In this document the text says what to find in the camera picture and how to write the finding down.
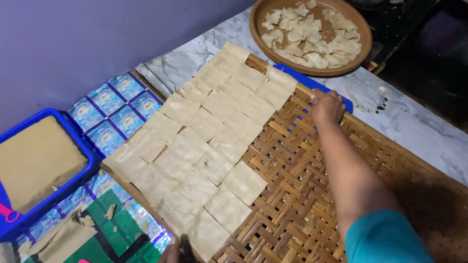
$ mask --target pink handle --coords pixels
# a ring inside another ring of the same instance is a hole
[[[10,219],[10,216],[13,213],[16,213],[16,216],[13,219]],[[8,207],[4,206],[2,203],[0,203],[0,214],[5,216],[5,219],[7,220],[8,223],[15,222],[20,217],[20,213],[9,209]]]

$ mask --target woven bamboo mat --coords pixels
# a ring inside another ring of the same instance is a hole
[[[264,74],[268,66],[253,55],[246,64]],[[214,260],[347,262],[320,139],[307,114],[310,94],[298,84],[294,96],[242,157],[268,187]],[[468,261],[468,189],[350,114],[345,114],[342,128],[397,194],[433,257],[441,262]]]

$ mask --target white marble countertop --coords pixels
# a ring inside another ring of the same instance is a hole
[[[136,69],[165,95],[191,78],[226,41],[268,61],[249,31],[251,8]],[[354,103],[354,115],[440,171],[468,186],[468,134],[453,127],[364,68],[337,78],[312,78]],[[383,94],[379,87],[385,87]],[[385,110],[378,110],[384,98]]]

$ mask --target teal sleeve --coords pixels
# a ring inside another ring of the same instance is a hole
[[[376,211],[354,222],[345,241],[348,262],[434,262],[406,217]]]

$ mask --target brown clay plate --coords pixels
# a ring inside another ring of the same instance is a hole
[[[276,54],[273,49],[267,47],[267,45],[262,41],[261,36],[269,31],[262,26],[262,23],[266,21],[266,14],[272,13],[274,9],[283,9],[283,7],[288,8],[297,8],[296,3],[298,2],[309,2],[309,0],[258,0],[252,8],[250,13],[249,27],[250,33],[252,34],[255,42],[260,47],[260,49],[273,61],[277,63],[284,63],[285,65],[308,75],[314,76],[334,76],[346,73],[357,67],[359,67],[362,61],[367,57],[372,46],[372,35],[369,29],[369,25],[364,20],[364,17],[354,9],[352,6],[344,2],[343,0],[316,0],[317,6],[309,9],[309,14],[314,14],[314,19],[322,20],[322,39],[327,43],[332,41],[335,38],[335,31],[331,27],[331,23],[324,19],[322,10],[332,8],[340,12],[345,19],[350,19],[357,27],[357,32],[361,34],[362,43],[361,53],[356,56],[353,61],[348,62],[348,64],[338,67],[338,68],[313,68],[302,66],[296,63],[293,63],[278,54]],[[288,31],[280,29],[285,35],[285,39],[282,43],[277,43],[279,49],[284,49],[288,45],[286,39]],[[305,43],[301,43],[299,47],[304,48]]]

